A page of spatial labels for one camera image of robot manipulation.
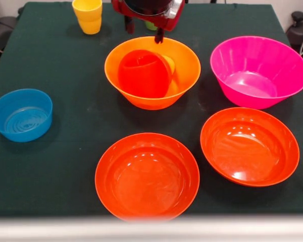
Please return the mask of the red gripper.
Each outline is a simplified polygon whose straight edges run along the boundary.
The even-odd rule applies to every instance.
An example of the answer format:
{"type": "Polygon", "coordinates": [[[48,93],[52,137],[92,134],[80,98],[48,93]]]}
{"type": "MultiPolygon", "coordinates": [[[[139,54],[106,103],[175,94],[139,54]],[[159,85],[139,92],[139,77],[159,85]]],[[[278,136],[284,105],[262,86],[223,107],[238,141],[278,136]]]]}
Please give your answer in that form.
{"type": "Polygon", "coordinates": [[[111,1],[113,9],[124,16],[125,30],[134,33],[133,19],[153,23],[156,27],[155,43],[163,42],[164,30],[172,31],[176,26],[185,1],[177,0],[123,0],[111,1]]]}

